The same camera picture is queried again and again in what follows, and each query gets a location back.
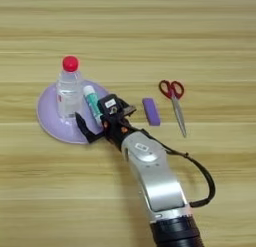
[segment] bottle label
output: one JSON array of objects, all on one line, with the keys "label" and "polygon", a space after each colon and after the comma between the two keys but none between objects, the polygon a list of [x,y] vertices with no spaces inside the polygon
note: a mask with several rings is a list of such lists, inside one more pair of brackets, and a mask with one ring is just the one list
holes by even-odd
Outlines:
[{"label": "bottle label", "polygon": [[74,117],[75,112],[79,112],[82,99],[79,95],[58,93],[58,112],[61,117]]}]

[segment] silver robot arm segment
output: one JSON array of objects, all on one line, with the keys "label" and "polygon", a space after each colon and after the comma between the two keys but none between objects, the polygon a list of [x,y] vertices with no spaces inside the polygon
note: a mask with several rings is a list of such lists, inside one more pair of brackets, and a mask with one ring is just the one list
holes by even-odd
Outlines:
[{"label": "silver robot arm segment", "polygon": [[150,223],[192,215],[161,144],[138,131],[124,139],[122,153],[138,181]]}]

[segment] red bottle cap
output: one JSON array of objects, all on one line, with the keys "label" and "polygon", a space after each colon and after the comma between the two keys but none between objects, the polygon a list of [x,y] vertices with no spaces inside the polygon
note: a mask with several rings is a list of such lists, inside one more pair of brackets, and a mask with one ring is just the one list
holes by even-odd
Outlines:
[{"label": "red bottle cap", "polygon": [[74,72],[78,69],[79,61],[74,56],[67,56],[62,61],[63,69],[67,72]]}]

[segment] purple eraser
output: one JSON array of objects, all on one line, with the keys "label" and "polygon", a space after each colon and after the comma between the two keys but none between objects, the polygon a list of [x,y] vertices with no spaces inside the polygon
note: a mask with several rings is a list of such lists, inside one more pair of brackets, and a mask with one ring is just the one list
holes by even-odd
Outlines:
[{"label": "purple eraser", "polygon": [[150,125],[159,126],[161,120],[159,118],[159,114],[155,105],[155,102],[152,98],[144,98],[142,99],[142,103],[144,105],[145,113],[147,115],[147,119]]}]

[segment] wood grain surface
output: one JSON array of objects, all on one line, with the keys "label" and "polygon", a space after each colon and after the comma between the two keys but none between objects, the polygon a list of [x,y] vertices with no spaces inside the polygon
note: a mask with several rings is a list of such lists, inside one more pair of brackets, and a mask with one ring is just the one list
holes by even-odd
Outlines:
[{"label": "wood grain surface", "polygon": [[[256,246],[256,0],[0,0],[0,247],[153,247],[137,185],[107,141],[68,145],[38,125],[65,55],[137,106],[131,118],[212,172],[194,215],[207,247]],[[179,80],[188,137],[157,89]],[[149,127],[141,99],[162,118]],[[189,200],[207,186],[170,158]]]}]

